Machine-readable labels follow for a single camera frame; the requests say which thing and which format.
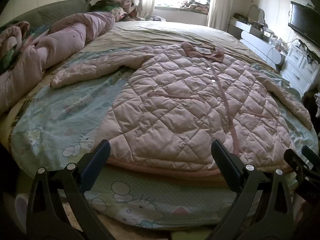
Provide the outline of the pink quilted jacket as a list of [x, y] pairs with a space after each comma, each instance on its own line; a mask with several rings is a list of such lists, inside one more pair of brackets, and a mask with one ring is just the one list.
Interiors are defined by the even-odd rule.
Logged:
[[287, 168], [294, 148], [281, 102], [308, 129], [307, 109], [249, 64], [190, 43], [120, 50], [59, 71], [60, 88], [96, 79], [121, 66], [134, 69], [100, 123], [96, 142], [109, 141], [110, 165], [176, 178], [213, 177], [210, 146], [220, 141], [262, 171]]

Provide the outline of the clothes on window sill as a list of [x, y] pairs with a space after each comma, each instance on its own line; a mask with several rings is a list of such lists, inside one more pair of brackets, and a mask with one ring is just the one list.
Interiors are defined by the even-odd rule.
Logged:
[[188, 0], [188, 1], [184, 1], [182, 2], [181, 6], [180, 6], [181, 9], [183, 10], [189, 10], [189, 11], [192, 11], [192, 12], [199, 12], [201, 14], [208, 14], [209, 12], [209, 3], [200, 3], [200, 2], [197, 2], [195, 0]]

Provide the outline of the cartoon print blue blanket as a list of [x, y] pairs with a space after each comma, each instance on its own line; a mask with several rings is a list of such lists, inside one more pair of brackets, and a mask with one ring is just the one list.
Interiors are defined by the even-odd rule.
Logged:
[[[84, 53], [61, 70], [116, 51]], [[250, 66], [301, 102], [298, 93], [279, 75]], [[40, 167], [58, 170], [93, 151], [99, 144], [95, 137], [102, 119], [133, 73], [133, 68], [121, 66], [96, 79], [60, 88], [44, 86], [11, 134], [11, 151], [20, 168], [34, 176]], [[300, 151], [306, 145], [318, 151], [314, 127], [306, 128], [285, 105], [281, 102], [277, 105], [288, 125], [292, 149]], [[222, 218], [235, 198], [234, 193], [222, 187], [218, 168], [213, 177], [176, 178], [137, 172], [107, 161], [86, 198], [94, 209], [125, 224], [149, 229], [213, 224]]]

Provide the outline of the white chest of drawers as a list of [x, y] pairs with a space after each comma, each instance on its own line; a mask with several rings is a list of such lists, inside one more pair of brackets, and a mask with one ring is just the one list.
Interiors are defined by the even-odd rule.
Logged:
[[295, 41], [289, 47], [280, 75], [303, 96], [306, 92], [319, 88], [319, 64], [308, 57], [303, 47], [298, 44], [299, 42]]

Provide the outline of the white rounded dressing table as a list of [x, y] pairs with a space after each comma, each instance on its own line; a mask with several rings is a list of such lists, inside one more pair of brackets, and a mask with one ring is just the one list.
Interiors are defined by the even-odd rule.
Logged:
[[272, 68], [280, 71], [284, 63], [284, 55], [282, 55], [275, 46], [265, 42], [262, 37], [263, 33], [253, 28], [249, 24], [244, 24], [238, 20], [230, 19], [227, 33], [236, 37], [247, 46], [253, 53], [258, 55], [262, 60], [268, 63]]

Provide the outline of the rolled pink duvet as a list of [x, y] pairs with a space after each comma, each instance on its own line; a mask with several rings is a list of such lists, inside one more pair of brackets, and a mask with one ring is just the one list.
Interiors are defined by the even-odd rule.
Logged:
[[1, 55], [13, 50], [17, 60], [1, 73], [1, 113], [11, 109], [44, 77], [46, 69], [82, 50], [115, 24], [109, 12], [77, 13], [54, 23], [29, 44], [22, 40], [20, 22], [1, 32]]

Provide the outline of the tan bed sheet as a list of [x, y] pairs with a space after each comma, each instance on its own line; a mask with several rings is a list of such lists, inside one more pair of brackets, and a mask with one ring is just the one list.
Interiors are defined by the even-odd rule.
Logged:
[[130, 21], [117, 22], [113, 28], [88, 43], [82, 52], [108, 51], [140, 46], [158, 46], [189, 42], [195, 47], [220, 48], [225, 54], [248, 64], [258, 63], [262, 68], [277, 71], [229, 33], [202, 25]]

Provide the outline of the heart shaped vanity mirror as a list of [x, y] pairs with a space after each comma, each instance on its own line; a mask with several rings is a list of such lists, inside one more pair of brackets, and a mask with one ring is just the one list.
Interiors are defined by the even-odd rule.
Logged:
[[265, 23], [265, 12], [263, 9], [259, 8], [257, 5], [253, 4], [247, 13], [248, 21], [250, 24], [257, 22], [260, 24]]

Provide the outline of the grey green headboard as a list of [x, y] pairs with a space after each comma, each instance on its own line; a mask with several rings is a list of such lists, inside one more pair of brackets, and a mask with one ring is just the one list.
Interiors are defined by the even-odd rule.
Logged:
[[18, 22], [28, 22], [30, 29], [43, 25], [50, 27], [55, 22], [77, 13], [86, 13], [91, 9], [91, 0], [65, 0], [43, 5], [17, 16], [3, 26]]

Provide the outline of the right cream curtain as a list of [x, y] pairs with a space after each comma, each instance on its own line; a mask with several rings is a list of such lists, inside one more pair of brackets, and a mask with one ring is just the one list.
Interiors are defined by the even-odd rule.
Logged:
[[207, 26], [226, 31], [231, 15], [233, 0], [210, 0]]

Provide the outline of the black wall television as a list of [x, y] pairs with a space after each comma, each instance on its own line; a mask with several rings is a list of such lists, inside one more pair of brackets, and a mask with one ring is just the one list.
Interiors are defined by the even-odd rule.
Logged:
[[291, 1], [288, 26], [319, 47], [319, 13]]

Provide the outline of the pile of clothes by wall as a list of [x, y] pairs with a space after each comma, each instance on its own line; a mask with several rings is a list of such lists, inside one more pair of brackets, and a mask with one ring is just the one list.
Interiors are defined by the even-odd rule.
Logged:
[[99, 0], [91, 6], [91, 11], [109, 12], [116, 22], [139, 20], [133, 0]]

